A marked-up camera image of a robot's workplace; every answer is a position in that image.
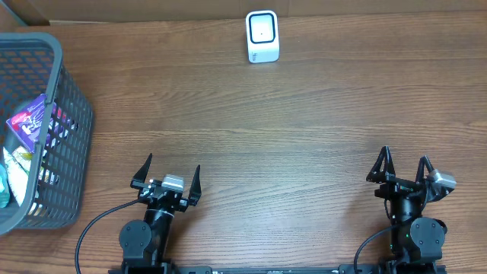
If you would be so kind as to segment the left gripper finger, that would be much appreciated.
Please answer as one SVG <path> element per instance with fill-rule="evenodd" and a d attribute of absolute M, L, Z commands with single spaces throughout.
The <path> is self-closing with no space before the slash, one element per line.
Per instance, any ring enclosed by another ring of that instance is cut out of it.
<path fill-rule="evenodd" d="M 135 173 L 132 177 L 133 182 L 137 183 L 145 183 L 146 177 L 148 175 L 148 171 L 151 165 L 152 154 L 150 154 L 145 163 L 140 167 L 140 169 Z"/>
<path fill-rule="evenodd" d="M 200 169 L 201 166 L 198 165 L 193 176 L 191 187 L 189 188 L 188 203 L 190 206 L 197 206 L 197 203 L 202 195 Z"/>

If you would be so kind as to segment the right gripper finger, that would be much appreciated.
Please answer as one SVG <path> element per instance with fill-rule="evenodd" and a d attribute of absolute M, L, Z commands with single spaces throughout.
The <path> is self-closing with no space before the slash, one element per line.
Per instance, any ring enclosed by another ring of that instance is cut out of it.
<path fill-rule="evenodd" d="M 366 181 L 374 183 L 387 183 L 395 176 L 396 172 L 390 149 L 388 146 L 384 146 L 380 150 L 371 171 L 368 173 Z"/>
<path fill-rule="evenodd" d="M 431 173 L 434 170 L 427 155 L 424 155 L 419 159 L 419 165 L 415 176 L 416 183 L 422 182 L 425 176 L 425 170 L 427 170 L 429 173 Z"/>

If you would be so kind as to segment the purple sanitary pad pack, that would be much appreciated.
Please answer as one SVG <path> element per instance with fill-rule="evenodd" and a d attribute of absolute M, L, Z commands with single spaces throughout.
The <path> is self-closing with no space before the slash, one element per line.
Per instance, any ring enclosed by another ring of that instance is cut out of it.
<path fill-rule="evenodd" d="M 45 94 L 39 95 L 6 121 L 8 128 L 30 153 L 34 153 L 34 145 L 39 141 L 45 113 L 45 100 Z M 78 124 L 56 104 L 54 104 L 52 114 L 55 114 L 56 119 L 60 119 L 60 122 L 50 118 L 48 130 L 52 130 L 56 137 L 52 137 L 48 132 L 46 147 L 55 147 L 61 139 L 67 139 L 71 131 L 78 130 Z"/>

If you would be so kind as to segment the teal wet wipes pack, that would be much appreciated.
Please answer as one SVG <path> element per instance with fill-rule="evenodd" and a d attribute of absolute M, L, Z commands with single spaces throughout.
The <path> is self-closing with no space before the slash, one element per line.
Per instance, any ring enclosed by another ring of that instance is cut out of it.
<path fill-rule="evenodd" d="M 1 175 L 1 182 L 0 182 L 0 208 L 5 208 L 10 200 L 10 191 L 8 188 L 8 178 L 6 169 L 1 165 L 0 166 L 0 175 Z"/>

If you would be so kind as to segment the green yellow snack pouch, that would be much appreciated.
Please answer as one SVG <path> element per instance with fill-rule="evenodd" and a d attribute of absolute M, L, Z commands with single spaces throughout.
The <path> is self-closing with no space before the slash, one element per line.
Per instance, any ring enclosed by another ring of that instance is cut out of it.
<path fill-rule="evenodd" d="M 29 174 L 33 154 L 30 153 L 23 146 L 19 146 L 11 153 L 11 155 L 16 160 L 16 162 L 19 163 L 25 173 Z M 38 179 L 44 181 L 45 183 L 53 185 L 57 183 L 59 177 L 55 174 L 51 174 L 50 170 L 47 170 L 43 166 L 40 166 Z"/>

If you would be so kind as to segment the white cream tube gold cap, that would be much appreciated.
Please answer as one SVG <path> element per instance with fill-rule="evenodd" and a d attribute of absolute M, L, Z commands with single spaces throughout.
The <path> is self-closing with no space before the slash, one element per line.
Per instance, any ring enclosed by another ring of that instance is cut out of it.
<path fill-rule="evenodd" d="M 19 206 L 24 202 L 29 174 L 21 168 L 18 162 L 6 148 L 3 148 L 4 163 L 8 176 L 8 185 Z"/>

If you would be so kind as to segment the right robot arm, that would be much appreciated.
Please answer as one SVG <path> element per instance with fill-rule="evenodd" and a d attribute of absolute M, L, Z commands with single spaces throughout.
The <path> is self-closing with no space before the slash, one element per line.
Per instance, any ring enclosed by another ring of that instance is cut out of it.
<path fill-rule="evenodd" d="M 445 273 L 437 261 L 442 258 L 442 246 L 447 233 L 446 224 L 423 215 L 430 202 L 437 202 L 452 193 L 457 182 L 453 174 L 433 167 L 425 155 L 419 159 L 414 180 L 399 178 L 390 149 L 382 147 L 366 181 L 378 183 L 374 191 L 384 201 L 390 226 L 365 240 L 356 251 L 354 271 L 358 271 L 358 256 L 362 249 L 382 234 L 390 234 L 392 256 L 379 260 L 377 273 Z"/>

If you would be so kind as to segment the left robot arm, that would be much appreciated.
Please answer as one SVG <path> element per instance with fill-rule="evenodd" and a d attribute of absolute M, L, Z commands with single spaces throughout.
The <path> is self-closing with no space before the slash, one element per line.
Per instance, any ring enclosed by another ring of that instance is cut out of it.
<path fill-rule="evenodd" d="M 189 195 L 183 196 L 185 182 L 182 177 L 167 174 L 162 180 L 146 182 L 152 156 L 132 177 L 130 186 L 138 190 L 137 202 L 147 206 L 142 220 L 132 220 L 119 233 L 123 249 L 123 273 L 178 273 L 178 267 L 166 258 L 171 223 L 177 212 L 196 206 L 202 195 L 200 169 L 193 175 Z"/>

